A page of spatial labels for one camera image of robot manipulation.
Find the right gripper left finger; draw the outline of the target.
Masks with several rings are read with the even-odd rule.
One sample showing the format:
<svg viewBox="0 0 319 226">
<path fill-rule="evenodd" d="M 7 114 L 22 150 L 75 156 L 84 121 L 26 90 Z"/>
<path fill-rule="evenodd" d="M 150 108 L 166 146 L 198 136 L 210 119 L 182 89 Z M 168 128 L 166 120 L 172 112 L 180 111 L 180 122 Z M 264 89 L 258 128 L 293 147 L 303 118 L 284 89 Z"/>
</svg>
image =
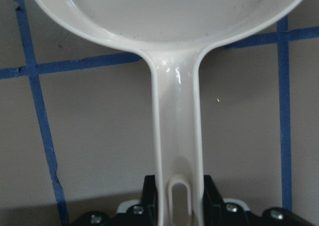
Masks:
<svg viewBox="0 0 319 226">
<path fill-rule="evenodd" d="M 139 200 L 120 203 L 117 209 L 118 226 L 157 226 L 158 193 L 155 175 L 144 178 L 142 196 Z"/>
</svg>

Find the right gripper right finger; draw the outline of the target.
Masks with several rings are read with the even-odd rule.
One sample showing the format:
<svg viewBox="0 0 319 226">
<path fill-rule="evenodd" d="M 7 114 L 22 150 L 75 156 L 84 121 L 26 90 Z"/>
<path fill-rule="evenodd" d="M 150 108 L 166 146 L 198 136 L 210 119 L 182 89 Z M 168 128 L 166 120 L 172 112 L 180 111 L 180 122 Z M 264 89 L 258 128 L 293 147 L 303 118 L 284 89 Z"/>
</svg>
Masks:
<svg viewBox="0 0 319 226">
<path fill-rule="evenodd" d="M 210 175 L 204 175 L 203 219 L 205 226 L 248 226 L 242 206 L 226 203 Z"/>
</svg>

